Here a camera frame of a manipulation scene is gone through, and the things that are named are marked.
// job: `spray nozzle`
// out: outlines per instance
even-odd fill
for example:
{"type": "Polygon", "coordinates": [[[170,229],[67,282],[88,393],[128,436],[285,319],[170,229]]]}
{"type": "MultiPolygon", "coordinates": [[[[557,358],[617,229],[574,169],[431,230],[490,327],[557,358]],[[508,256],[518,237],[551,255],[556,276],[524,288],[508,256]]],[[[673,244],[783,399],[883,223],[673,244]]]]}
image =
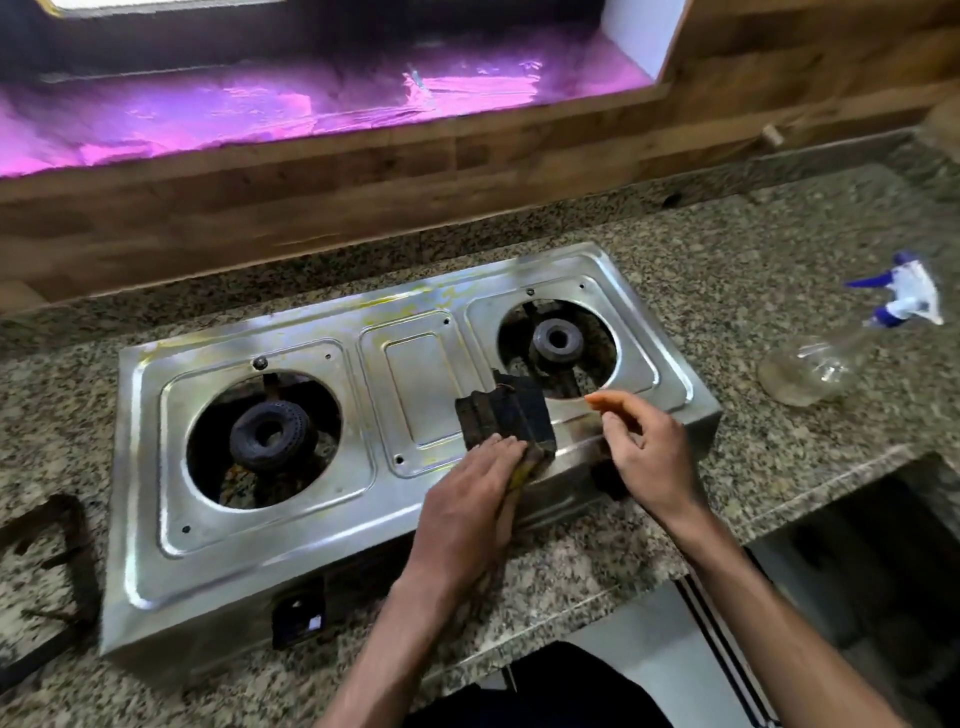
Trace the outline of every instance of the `spray nozzle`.
{"type": "Polygon", "coordinates": [[[896,327],[913,316],[921,316],[934,324],[944,322],[940,315],[940,294],[924,264],[913,254],[901,251],[894,255],[894,267],[873,278],[852,280],[850,288],[889,288],[894,299],[878,307],[874,318],[888,328],[896,327]]]}

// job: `spray bottle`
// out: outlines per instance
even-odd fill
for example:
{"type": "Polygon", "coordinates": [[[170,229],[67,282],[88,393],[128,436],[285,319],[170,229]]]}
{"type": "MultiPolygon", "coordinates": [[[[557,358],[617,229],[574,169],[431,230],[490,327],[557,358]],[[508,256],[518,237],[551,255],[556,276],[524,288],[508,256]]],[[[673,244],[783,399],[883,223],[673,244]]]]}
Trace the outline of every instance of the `spray bottle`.
{"type": "Polygon", "coordinates": [[[914,317],[940,325],[940,295],[915,255],[897,253],[894,267],[875,278],[854,280],[851,288],[889,288],[893,300],[873,315],[821,336],[802,336],[769,352],[756,375],[773,399],[807,407],[842,394],[856,380],[875,338],[914,317]]]}

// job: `black cloth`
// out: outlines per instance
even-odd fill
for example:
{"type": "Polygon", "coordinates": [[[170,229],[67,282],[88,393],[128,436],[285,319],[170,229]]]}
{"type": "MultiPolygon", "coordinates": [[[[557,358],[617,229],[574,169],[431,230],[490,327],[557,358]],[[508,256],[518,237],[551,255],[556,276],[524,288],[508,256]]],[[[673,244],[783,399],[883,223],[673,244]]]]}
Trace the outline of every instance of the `black cloth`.
{"type": "Polygon", "coordinates": [[[672,728],[641,686],[585,650],[553,643],[511,665],[516,691],[471,685],[404,728],[672,728]]]}

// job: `speckled countertop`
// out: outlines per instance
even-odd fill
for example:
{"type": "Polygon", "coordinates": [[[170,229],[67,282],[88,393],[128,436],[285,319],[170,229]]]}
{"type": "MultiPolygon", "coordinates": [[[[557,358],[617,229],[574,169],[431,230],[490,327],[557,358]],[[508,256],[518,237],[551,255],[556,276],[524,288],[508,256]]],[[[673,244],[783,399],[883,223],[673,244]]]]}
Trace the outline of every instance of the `speckled countertop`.
{"type": "MultiPolygon", "coordinates": [[[[861,385],[839,403],[790,410],[767,399],[755,379],[771,345],[873,304],[875,294],[840,283],[880,272],[897,247],[934,255],[955,289],[960,243],[945,231],[960,231],[955,206],[936,205],[888,168],[867,165],[7,360],[0,363],[0,522],[57,491],[76,493],[103,559],[116,354],[124,346],[594,240],[720,400],[724,419],[702,476],[714,509],[747,541],[925,453],[960,463],[955,321],[892,332],[861,385]]],[[[61,574],[40,579],[10,558],[0,564],[12,574],[0,585],[0,659],[49,634],[49,625],[19,616],[25,603],[55,608],[64,597],[61,574]]],[[[424,691],[454,690],[683,569],[659,528],[629,503],[606,502],[576,522],[525,536],[496,589],[451,629],[424,691]]],[[[254,653],[184,695],[151,692],[93,650],[64,656],[0,707],[0,723],[306,725],[333,694],[374,614],[371,607],[288,653],[254,653]]]]}

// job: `gas stove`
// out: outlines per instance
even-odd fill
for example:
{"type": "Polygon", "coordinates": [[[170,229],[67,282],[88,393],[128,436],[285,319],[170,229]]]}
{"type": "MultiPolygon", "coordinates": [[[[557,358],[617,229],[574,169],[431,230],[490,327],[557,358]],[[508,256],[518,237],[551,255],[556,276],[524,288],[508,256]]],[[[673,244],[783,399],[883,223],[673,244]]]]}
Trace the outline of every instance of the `gas stove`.
{"type": "Polygon", "coordinates": [[[175,687],[385,590],[493,370],[543,386],[557,438],[518,528],[605,497],[583,394],[640,393],[700,454],[720,418],[593,243],[124,349],[101,654],[175,687]]]}

